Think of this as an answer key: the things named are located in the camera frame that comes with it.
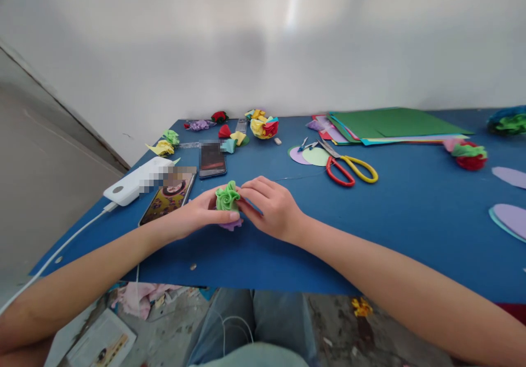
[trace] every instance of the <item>person's right hand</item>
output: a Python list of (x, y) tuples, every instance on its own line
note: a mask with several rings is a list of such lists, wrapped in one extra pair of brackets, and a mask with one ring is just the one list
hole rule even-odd
[[(242, 197), (237, 202), (239, 208), (259, 230), (282, 241), (295, 242), (296, 230), (305, 214), (285, 187), (259, 176), (244, 183), (238, 192)], [(263, 215), (244, 199), (255, 204)]]

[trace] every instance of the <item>white power bank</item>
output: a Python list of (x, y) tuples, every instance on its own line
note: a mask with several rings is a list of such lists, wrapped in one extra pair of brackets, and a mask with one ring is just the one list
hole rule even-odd
[(146, 188), (153, 186), (155, 181), (163, 179), (173, 166), (174, 162), (169, 159), (154, 157), (106, 189), (104, 197), (124, 207), (139, 197)]

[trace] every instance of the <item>paper circle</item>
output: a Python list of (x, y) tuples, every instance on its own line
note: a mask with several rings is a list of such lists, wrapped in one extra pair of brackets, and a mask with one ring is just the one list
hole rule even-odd
[(526, 238), (526, 210), (509, 204), (497, 204), (493, 212), (512, 232)]
[(323, 148), (313, 148), (303, 150), (303, 159), (308, 161), (310, 164), (319, 165), (325, 167), (327, 160), (329, 159), (329, 153)]
[(246, 136), (243, 141), (241, 141), (241, 144), (239, 146), (245, 146), (246, 144), (248, 144), (250, 142), (250, 138), (248, 138), (248, 136)]
[(295, 147), (289, 148), (288, 154), (289, 154), (290, 158), (293, 161), (297, 162), (297, 163), (310, 165), (310, 163), (308, 161), (303, 159), (302, 152), (298, 152), (298, 148), (299, 147), (300, 146), (295, 146)]
[(506, 233), (508, 233), (509, 235), (517, 238), (519, 241), (522, 241), (522, 242), (525, 242), (526, 243), (526, 239), (524, 238), (521, 238), (519, 237), (518, 235), (516, 235), (514, 232), (512, 232), (509, 228), (506, 227), (506, 225), (504, 223), (502, 223), (499, 218), (497, 218), (497, 216), (495, 215), (495, 213), (493, 212), (493, 208), (490, 208), (489, 209), (489, 216), (491, 217), (491, 219), (495, 222), (495, 224), (497, 226), (499, 226), (502, 230), (504, 230)]

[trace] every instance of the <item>charging cable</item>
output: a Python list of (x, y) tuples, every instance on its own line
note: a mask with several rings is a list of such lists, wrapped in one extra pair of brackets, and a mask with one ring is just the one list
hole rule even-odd
[(91, 225), (93, 222), (95, 222), (98, 218), (100, 218), (101, 216), (103, 216), (106, 212), (111, 212), (113, 211), (115, 208), (117, 207), (117, 203), (114, 203), (114, 202), (111, 202), (110, 204), (108, 204), (107, 206), (104, 207), (104, 209), (102, 210), (102, 212), (97, 215), (96, 217), (94, 217), (93, 219), (91, 219), (88, 223), (86, 223), (84, 226), (82, 226), (79, 230), (77, 230), (75, 232), (75, 234), (73, 234), (64, 244), (62, 244), (62, 246), (57, 249), (55, 251), (54, 254), (51, 255), (51, 257), (48, 259), (48, 261), (42, 266), (42, 268), (40, 270), (38, 270), (38, 272), (35, 274), (35, 276), (33, 276), (33, 278), (31, 278), (31, 280), (26, 283), (24, 285), (24, 287), (22, 289), (20, 289), (18, 292), (16, 292), (16, 294), (11, 297), (11, 299), (9, 299), (9, 301), (7, 303), (5, 303), (2, 307), (2, 309), (0, 309), (0, 316), (5, 312), (5, 310), (7, 308), (9, 308), (9, 306), (13, 303), (13, 301), (16, 300), (16, 298), (18, 296), (20, 296), (27, 288), (29, 288), (39, 277), (40, 275), (42, 275), (42, 273), (44, 272), (44, 270), (46, 268), (48, 268), (48, 266), (55, 260), (55, 258), (58, 256), (59, 253), (61, 253), (63, 251), (63, 249), (70, 243), (74, 240), (74, 238), (76, 236), (78, 236), (86, 227), (88, 227), (89, 225)]

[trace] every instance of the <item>purple paper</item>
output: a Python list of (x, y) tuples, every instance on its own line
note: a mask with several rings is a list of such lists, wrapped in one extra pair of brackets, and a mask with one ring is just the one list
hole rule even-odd
[(330, 120), (325, 115), (320, 115), (316, 117), (316, 120), (325, 127), (325, 132), (330, 135), (330, 137), (336, 142), (348, 142), (342, 133), (338, 131), (336, 127), (330, 122)]
[(307, 123), (305, 126), (307, 126), (309, 129), (315, 130), (315, 131), (322, 131), (325, 128), (321, 125), (320, 122), (316, 120), (311, 120), (309, 123)]
[(290, 158), (299, 163), (299, 164), (308, 164), (308, 165), (311, 165), (311, 163), (309, 163), (308, 161), (306, 161), (304, 158), (303, 158), (303, 152), (298, 152), (298, 149), (300, 147), (295, 147), (295, 148), (292, 148), (289, 152), (289, 155), (290, 155)]
[(241, 227), (241, 218), (239, 218), (235, 222), (219, 223), (219, 226), (221, 226), (222, 228), (225, 228), (225, 229), (227, 229), (229, 231), (234, 231), (234, 227)]
[(190, 130), (193, 131), (200, 131), (208, 129), (210, 126), (215, 126), (215, 122), (207, 121), (205, 119), (201, 119), (200, 121), (192, 121), (190, 122)]
[(497, 204), (493, 212), (511, 231), (526, 239), (526, 210), (509, 204)]
[(507, 167), (493, 167), (491, 172), (502, 181), (510, 185), (526, 189), (526, 173)]

